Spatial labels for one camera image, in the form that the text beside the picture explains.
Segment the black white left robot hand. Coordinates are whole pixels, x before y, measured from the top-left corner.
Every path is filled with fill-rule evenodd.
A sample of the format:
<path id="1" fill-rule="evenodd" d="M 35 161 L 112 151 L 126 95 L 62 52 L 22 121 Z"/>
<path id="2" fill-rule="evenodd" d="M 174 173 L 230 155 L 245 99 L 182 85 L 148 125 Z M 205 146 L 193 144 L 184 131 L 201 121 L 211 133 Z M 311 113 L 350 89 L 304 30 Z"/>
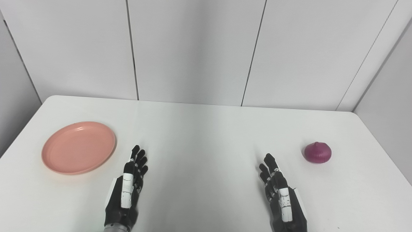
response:
<path id="1" fill-rule="evenodd" d="M 138 199 L 148 171 L 146 151 L 136 145 L 123 174 L 114 183 L 105 208 L 105 232 L 130 232 L 138 219 Z"/>

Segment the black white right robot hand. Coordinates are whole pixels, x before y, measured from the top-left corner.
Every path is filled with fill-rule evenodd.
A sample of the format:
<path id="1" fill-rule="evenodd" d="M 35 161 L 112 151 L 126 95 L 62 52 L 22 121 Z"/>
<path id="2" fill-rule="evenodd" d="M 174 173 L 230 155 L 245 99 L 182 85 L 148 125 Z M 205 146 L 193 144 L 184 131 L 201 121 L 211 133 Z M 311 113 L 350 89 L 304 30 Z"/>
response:
<path id="1" fill-rule="evenodd" d="M 274 232 L 307 232 L 307 219 L 295 188 L 291 188 L 272 154 L 259 165 L 259 177 L 272 213 Z"/>

